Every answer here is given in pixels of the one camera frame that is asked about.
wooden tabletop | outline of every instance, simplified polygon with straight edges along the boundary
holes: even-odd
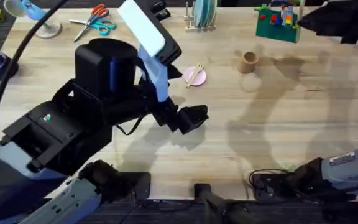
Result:
[[[201,62],[208,79],[190,89],[182,79],[172,80],[169,95],[180,106],[207,104],[209,120],[182,135],[148,116],[131,136],[115,131],[114,144],[91,160],[102,159],[120,171],[149,171],[151,198],[192,198],[193,184],[207,182],[224,198],[252,199],[245,180],[254,169],[292,169],[358,148],[358,45],[307,30],[297,44],[256,37],[252,8],[219,8],[216,30],[203,33],[185,32],[184,9],[170,12],[162,23],[183,50],[174,65],[184,72]],[[74,77],[75,49],[100,36],[91,30],[73,43],[82,26],[68,20],[87,19],[89,13],[61,9],[53,19],[63,24],[63,32],[31,40],[0,107],[0,138],[5,127]],[[116,10],[111,14],[117,30],[109,37],[137,47]],[[12,56],[33,25],[17,19],[2,51]],[[236,70],[246,51],[260,58],[255,75]],[[132,125],[123,124],[127,130]]]

blue-handled scissors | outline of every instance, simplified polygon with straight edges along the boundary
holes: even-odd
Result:
[[[92,24],[94,24],[96,21],[108,16],[110,14],[109,9],[106,9],[106,6],[104,4],[100,4],[96,6],[92,12],[89,19],[85,22],[84,28],[78,33],[78,35],[74,38],[74,42],[76,42],[84,33],[87,31]]]
[[[70,22],[74,22],[77,24],[86,24],[87,21],[70,19]],[[108,35],[110,33],[110,30],[114,30],[116,28],[116,24],[110,20],[102,20],[92,23],[90,27],[97,29],[100,35]]]

cable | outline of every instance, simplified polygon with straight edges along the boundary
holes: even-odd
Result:
[[[122,128],[119,124],[117,124],[116,127],[117,127],[122,133],[124,133],[126,136],[128,136],[128,135],[131,135],[131,134],[137,129],[137,127],[140,125],[140,122],[142,122],[143,118],[144,118],[144,116],[140,116],[140,117],[137,119],[137,121],[136,121],[134,127],[133,127],[128,133],[126,133],[125,130],[124,130],[124,128]]]
[[[282,172],[282,173],[284,173],[284,174],[289,174],[290,172],[289,171],[287,171],[287,170],[284,170],[284,169],[258,169],[258,170],[254,170],[254,171],[252,171],[250,174],[249,174],[249,176],[248,176],[248,182],[249,182],[249,184],[252,186],[252,188],[254,188],[254,189],[259,189],[258,187],[256,187],[255,186],[255,184],[253,183],[253,181],[252,181],[252,175],[254,175],[255,173],[257,173],[257,172],[263,172],[263,171],[266,171],[266,172],[268,172],[268,171],[277,171],[277,172]]]
[[[61,8],[68,0],[61,0],[55,7],[53,7],[51,10],[49,10],[27,33],[27,35],[24,37],[23,41],[21,42],[20,46],[17,48],[16,53],[14,54],[11,62],[6,68],[6,71],[4,72],[4,75],[2,76],[1,82],[0,82],[0,103],[2,100],[2,96],[4,94],[4,91],[6,89],[7,83],[9,81],[10,74],[12,73],[13,65],[16,64],[25,47],[30,42],[31,38],[34,36],[34,34],[37,32],[37,30],[44,24],[50,16],[52,16],[59,8]]]

pink plate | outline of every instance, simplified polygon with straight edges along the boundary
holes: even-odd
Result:
[[[183,78],[185,79],[186,83],[189,82],[189,79],[190,79],[191,75],[193,74],[194,69],[196,69],[195,66],[187,68],[185,71],[185,74],[183,74]],[[194,79],[194,81],[191,85],[192,86],[200,86],[205,82],[205,80],[206,80],[206,72],[205,72],[205,70],[202,70],[197,74],[196,79]]]

wooden cup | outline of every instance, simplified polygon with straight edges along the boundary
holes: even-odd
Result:
[[[255,65],[258,63],[258,56],[253,52],[246,52],[237,64],[237,69],[243,74],[248,74],[255,70]]]

